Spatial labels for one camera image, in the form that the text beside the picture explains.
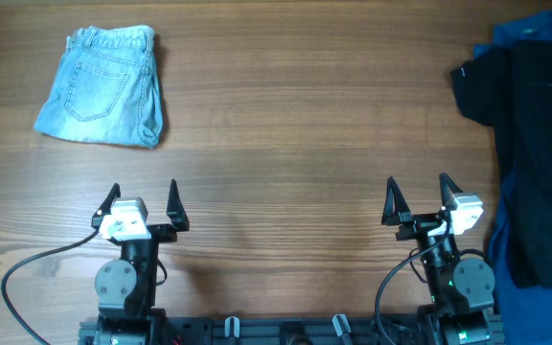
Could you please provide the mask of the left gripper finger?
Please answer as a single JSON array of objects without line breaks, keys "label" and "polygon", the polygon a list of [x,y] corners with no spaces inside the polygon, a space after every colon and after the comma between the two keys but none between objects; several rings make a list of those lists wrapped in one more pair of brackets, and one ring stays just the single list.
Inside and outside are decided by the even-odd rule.
[{"label": "left gripper finger", "polygon": [[182,204],[175,179],[173,179],[170,184],[166,215],[170,219],[176,232],[186,232],[190,230],[190,221]]},{"label": "left gripper finger", "polygon": [[114,201],[120,196],[121,196],[120,185],[118,183],[114,183],[107,197],[105,198],[103,203],[100,205],[100,207],[92,216],[92,219],[91,219],[92,228],[99,228],[101,226],[104,220],[104,217],[111,214],[111,208]]}]

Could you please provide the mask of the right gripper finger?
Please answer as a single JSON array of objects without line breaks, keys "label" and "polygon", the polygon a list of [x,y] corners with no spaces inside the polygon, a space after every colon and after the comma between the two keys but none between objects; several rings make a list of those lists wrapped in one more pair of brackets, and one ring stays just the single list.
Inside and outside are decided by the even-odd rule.
[{"label": "right gripper finger", "polygon": [[402,225],[412,219],[403,193],[393,176],[387,179],[386,199],[383,207],[381,224],[387,226]]},{"label": "right gripper finger", "polygon": [[442,205],[454,207],[455,199],[462,193],[462,190],[446,172],[439,175],[439,181]]}]

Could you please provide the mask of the black shorts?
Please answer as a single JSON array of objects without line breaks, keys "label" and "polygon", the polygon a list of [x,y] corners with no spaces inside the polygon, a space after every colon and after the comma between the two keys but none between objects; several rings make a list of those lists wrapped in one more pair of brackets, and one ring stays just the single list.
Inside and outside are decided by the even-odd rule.
[{"label": "black shorts", "polygon": [[552,288],[552,42],[494,47],[449,76],[460,113],[494,130],[512,279]]}]

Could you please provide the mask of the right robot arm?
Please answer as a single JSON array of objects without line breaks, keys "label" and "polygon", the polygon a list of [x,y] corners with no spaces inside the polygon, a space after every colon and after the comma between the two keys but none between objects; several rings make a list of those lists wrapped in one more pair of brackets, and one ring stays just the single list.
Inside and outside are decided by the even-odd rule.
[{"label": "right robot arm", "polygon": [[395,342],[380,313],[388,283],[405,266],[419,260],[431,302],[418,307],[414,334],[426,344],[503,344],[503,324],[495,312],[494,264],[484,252],[460,250],[455,241],[479,221],[483,201],[475,193],[464,192],[445,172],[439,175],[439,183],[440,209],[413,214],[396,179],[387,179],[381,224],[396,226],[396,240],[413,240],[417,249],[395,265],[379,285],[374,311],[379,337],[389,344]]}]

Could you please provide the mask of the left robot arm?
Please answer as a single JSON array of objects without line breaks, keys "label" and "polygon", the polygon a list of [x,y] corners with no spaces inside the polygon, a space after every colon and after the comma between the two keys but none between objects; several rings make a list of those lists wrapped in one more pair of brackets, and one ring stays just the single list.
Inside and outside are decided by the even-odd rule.
[{"label": "left robot arm", "polygon": [[171,182],[167,223],[148,224],[148,210],[140,197],[121,197],[114,184],[91,219],[103,239],[120,247],[116,260],[104,264],[96,274],[99,315],[80,324],[80,345],[165,345],[183,342],[163,309],[155,305],[161,285],[157,271],[159,245],[177,241],[179,232],[190,229],[177,183]]}]

